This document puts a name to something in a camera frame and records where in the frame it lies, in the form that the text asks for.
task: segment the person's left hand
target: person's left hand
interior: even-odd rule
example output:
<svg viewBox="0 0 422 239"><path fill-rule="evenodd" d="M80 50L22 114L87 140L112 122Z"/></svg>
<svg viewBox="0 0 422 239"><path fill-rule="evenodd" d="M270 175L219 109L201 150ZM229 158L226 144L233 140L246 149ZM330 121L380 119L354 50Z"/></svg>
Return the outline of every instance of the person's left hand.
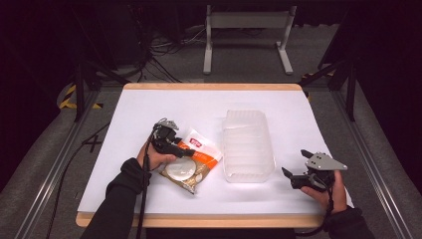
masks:
<svg viewBox="0 0 422 239"><path fill-rule="evenodd" d="M137 155L137 162L141 167L143 167L143 157L145 155L146 143L140 149L139 154ZM155 150L155 148L150 144L148 148L149 156L149 169L154 170L161 163L168 163L176 160L176 156L173 154L161 154Z"/></svg>

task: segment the clear plastic container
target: clear plastic container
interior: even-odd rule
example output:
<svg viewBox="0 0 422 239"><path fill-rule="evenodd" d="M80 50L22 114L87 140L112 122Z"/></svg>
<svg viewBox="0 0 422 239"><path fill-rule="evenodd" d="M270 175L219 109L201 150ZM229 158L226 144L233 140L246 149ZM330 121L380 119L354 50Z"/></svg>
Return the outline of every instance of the clear plastic container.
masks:
<svg viewBox="0 0 422 239"><path fill-rule="evenodd" d="M264 182L275 170L267 118L259 111L227 111L224 174L229 182Z"/></svg>

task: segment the person's right hand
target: person's right hand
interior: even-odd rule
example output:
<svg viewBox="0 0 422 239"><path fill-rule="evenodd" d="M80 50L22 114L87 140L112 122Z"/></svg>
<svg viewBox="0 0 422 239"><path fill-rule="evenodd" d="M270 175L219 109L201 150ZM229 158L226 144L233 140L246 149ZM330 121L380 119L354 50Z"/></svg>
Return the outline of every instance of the person's right hand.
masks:
<svg viewBox="0 0 422 239"><path fill-rule="evenodd" d="M347 209L347 200L345 196L344 184L339 170L334 172L335 183L332 186L332 200L334 201L334 208L331 214L344 211ZM318 192L310 187L304 186L301 191L319 202L323 210L328 208L329 196L328 192Z"/></svg>

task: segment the metal frame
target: metal frame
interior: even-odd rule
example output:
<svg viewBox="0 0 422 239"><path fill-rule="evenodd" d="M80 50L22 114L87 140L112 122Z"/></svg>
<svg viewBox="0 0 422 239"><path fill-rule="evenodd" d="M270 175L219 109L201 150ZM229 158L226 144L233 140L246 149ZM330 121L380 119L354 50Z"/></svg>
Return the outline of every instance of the metal frame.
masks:
<svg viewBox="0 0 422 239"><path fill-rule="evenodd" d="M296 14L296 6L289 12L212 12L211 5L207 5L206 32L207 45L205 47L204 70L205 75L211 74L213 28L282 28L283 39L276 42L280 59L287 75L293 73L292 65L286 52L289 35Z"/></svg>

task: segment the food wrapper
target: food wrapper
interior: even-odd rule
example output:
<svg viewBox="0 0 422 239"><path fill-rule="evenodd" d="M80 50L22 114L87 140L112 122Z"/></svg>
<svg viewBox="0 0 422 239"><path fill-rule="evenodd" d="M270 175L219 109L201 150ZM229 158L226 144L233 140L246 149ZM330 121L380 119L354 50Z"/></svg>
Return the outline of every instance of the food wrapper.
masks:
<svg viewBox="0 0 422 239"><path fill-rule="evenodd" d="M196 185L205 179L223 154L215 143L199 134L193 128L189 129L188 135L177 145L185 149L194 149L195 153L192 157L185 156L168 163L160 171L160 174L190 193L195 194Z"/></svg>

